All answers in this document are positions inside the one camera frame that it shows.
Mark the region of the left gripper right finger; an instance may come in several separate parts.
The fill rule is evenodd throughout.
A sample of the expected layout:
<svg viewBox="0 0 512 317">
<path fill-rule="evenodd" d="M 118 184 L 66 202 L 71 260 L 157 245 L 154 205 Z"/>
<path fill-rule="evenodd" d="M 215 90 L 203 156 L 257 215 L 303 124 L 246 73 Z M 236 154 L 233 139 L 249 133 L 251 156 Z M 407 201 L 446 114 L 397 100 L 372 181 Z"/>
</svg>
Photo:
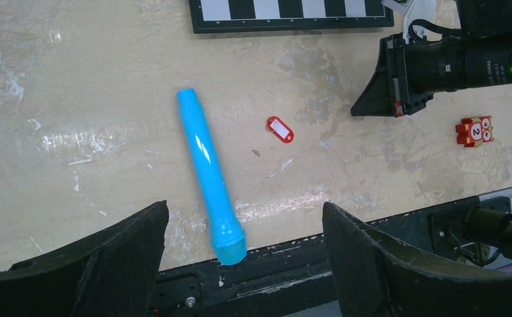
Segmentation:
<svg viewBox="0 0 512 317">
<path fill-rule="evenodd" d="M 343 316 L 512 316 L 512 273 L 425 252 L 334 203 L 322 224 Z"/>
</svg>

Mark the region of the red key tag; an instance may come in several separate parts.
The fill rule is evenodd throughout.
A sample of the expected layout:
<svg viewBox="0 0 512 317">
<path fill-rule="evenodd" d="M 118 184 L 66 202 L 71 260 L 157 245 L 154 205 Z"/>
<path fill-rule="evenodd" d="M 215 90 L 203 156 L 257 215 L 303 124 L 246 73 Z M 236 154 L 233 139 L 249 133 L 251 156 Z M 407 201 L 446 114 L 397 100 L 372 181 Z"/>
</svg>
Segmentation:
<svg viewBox="0 0 512 317">
<path fill-rule="evenodd" d="M 267 119 L 266 129 L 283 143 L 291 143 L 294 140 L 294 132 L 292 129 L 277 116 L 271 116 Z"/>
</svg>

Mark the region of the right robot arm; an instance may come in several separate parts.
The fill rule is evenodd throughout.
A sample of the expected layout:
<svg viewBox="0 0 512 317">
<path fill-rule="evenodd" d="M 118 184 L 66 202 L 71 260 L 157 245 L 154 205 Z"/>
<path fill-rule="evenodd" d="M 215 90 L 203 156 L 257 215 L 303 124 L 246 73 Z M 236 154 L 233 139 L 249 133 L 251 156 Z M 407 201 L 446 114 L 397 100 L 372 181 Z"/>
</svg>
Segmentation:
<svg viewBox="0 0 512 317">
<path fill-rule="evenodd" d="M 457 1 L 460 26 L 433 23 L 435 1 L 384 1 L 404 17 L 399 34 L 383 38 L 355 117 L 412 115 L 437 92 L 512 84 L 512 1 Z M 429 215 L 432 250 L 484 267 L 512 260 L 512 214 L 477 205 Z"/>
</svg>

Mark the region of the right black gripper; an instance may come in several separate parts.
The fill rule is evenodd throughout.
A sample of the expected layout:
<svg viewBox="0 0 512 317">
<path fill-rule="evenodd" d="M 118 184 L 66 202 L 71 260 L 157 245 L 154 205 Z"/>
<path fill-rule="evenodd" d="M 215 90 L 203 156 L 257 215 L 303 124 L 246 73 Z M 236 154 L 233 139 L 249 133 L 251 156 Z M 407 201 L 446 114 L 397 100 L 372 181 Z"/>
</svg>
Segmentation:
<svg viewBox="0 0 512 317">
<path fill-rule="evenodd" d="M 402 34 L 387 38 L 385 54 L 380 54 L 375 72 L 363 93 L 351 107 L 354 117 L 411 116 L 427 106 L 433 94 L 419 93 L 412 88 L 409 50 Z"/>
</svg>

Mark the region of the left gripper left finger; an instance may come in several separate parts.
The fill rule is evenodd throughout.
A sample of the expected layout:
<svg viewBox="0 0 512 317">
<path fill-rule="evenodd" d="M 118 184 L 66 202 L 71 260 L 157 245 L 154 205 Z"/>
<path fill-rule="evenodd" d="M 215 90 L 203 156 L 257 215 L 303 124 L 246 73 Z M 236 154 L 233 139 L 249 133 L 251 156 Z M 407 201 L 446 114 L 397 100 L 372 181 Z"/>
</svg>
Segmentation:
<svg viewBox="0 0 512 317">
<path fill-rule="evenodd" d="M 158 201 L 0 271 L 0 316 L 146 316 L 168 221 Z"/>
</svg>

